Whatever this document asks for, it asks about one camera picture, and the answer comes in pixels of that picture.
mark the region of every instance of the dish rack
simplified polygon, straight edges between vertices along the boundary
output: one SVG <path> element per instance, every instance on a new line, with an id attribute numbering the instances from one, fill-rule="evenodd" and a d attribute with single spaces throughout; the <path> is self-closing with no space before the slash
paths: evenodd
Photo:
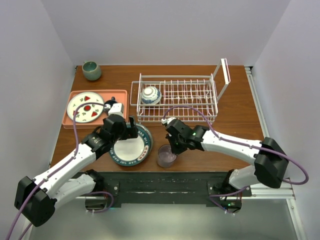
<path id="1" fill-rule="evenodd" d="M 219 80 L 224 79 L 224 86 L 217 94 L 215 78 L 219 72 Z M 202 112 L 210 123 L 218 115 L 218 101 L 230 83 L 227 59 L 222 58 L 211 75 L 142 75 L 139 81 L 131 83 L 130 105 L 136 106 L 137 121 L 140 123 L 160 122 L 165 112 L 173 106 L 166 115 L 183 122 L 205 122 L 193 107 Z M 141 102 L 141 92 L 154 86 L 162 93 L 157 104 Z"/>

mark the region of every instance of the mug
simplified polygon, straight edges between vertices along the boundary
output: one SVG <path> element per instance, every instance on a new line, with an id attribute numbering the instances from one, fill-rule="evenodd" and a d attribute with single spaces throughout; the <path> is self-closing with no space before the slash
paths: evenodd
<path id="1" fill-rule="evenodd" d="M 85 61 L 82 65 L 82 72 L 89 81 L 95 81 L 101 77 L 101 68 L 94 61 Z"/>

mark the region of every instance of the orange tray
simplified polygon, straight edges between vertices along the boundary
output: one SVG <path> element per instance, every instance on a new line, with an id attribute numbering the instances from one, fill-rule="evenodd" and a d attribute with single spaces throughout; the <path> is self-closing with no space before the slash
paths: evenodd
<path id="1" fill-rule="evenodd" d="M 82 91 L 72 91 L 70 93 L 68 103 L 70 100 L 77 94 L 83 93 L 83 92 L 94 92 L 99 94 L 103 100 L 106 102 L 110 100 L 112 97 L 115 97 L 115 100 L 118 103 L 121 103 L 124 105 L 124 119 L 128 121 L 128 115 L 129 115 L 129 98 L 128 98 L 128 92 L 126 90 L 82 90 Z M 66 105 L 65 112 L 62 119 L 62 125 L 65 129 L 73 129 L 73 121 L 70 117 L 67 115 L 67 107 Z M 105 113 L 102 113 L 96 120 L 88 122 L 88 123 L 76 123 L 77 129 L 94 129 L 98 126 L 102 126 L 104 124 L 103 119 L 105 119 L 107 115 Z"/>

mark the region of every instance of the stack of plates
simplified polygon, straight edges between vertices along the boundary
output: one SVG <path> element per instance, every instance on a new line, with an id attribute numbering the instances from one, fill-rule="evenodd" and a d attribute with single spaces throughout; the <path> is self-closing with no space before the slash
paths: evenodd
<path id="1" fill-rule="evenodd" d="M 141 163 L 149 155 L 153 139 L 150 131 L 143 125 L 136 123 L 138 137 L 117 141 L 109 151 L 113 161 L 121 166 L 134 166 Z"/>

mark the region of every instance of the wall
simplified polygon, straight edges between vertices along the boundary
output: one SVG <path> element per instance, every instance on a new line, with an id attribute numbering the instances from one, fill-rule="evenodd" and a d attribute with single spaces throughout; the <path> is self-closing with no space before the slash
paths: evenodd
<path id="1" fill-rule="evenodd" d="M 42 0 L 75 65 L 252 66 L 290 0 Z"/>
<path id="2" fill-rule="evenodd" d="M 291 0 L 253 67 L 270 135 L 310 174 L 294 192 L 310 240 L 319 239 L 320 2 Z M 291 166 L 295 181 L 303 174 Z"/>
<path id="3" fill-rule="evenodd" d="M 0 239 L 18 212 L 18 181 L 48 168 L 74 66 L 39 0 L 0 2 Z M 11 239 L 17 239 L 22 224 Z"/>

